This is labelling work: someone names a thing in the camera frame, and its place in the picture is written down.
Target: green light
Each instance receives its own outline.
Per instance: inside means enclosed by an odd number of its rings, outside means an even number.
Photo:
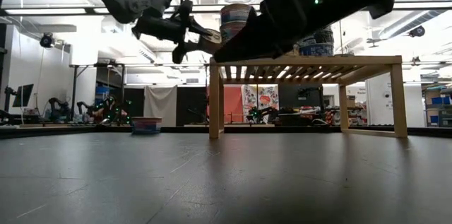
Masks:
[[[316,5],[319,5],[319,4],[321,4],[323,2],[323,0],[314,0],[314,3],[316,4]]]

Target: monitor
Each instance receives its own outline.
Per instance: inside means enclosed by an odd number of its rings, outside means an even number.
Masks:
[[[16,98],[14,99],[13,107],[27,107],[30,101],[31,92],[33,91],[33,84],[27,86],[19,86],[17,89]]]

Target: table leg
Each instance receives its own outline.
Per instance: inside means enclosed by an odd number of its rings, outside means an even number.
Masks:
[[[220,130],[225,129],[225,84],[223,83],[223,80],[220,78],[219,80],[219,98],[220,98],[220,103],[219,103],[219,107],[218,107],[218,116],[220,118],[219,124],[220,124]]]
[[[402,65],[391,68],[391,90],[393,94],[394,132],[398,138],[407,138],[407,116],[405,110],[405,91],[403,88]]]
[[[348,129],[347,86],[339,86],[340,129]]]
[[[209,85],[209,137],[217,139],[219,137],[219,112],[220,112],[220,71],[215,65],[210,65],[210,85]]]

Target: security camera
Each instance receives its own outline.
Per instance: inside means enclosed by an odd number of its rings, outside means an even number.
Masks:
[[[55,39],[52,33],[44,33],[40,41],[41,47],[53,48],[55,46]]]
[[[425,28],[422,26],[419,26],[419,27],[411,30],[408,33],[408,36],[410,36],[410,37],[422,37],[424,35],[425,35]]]

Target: gray floor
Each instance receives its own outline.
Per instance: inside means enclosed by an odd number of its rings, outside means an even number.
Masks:
[[[81,134],[0,141],[0,223],[451,223],[452,140]]]

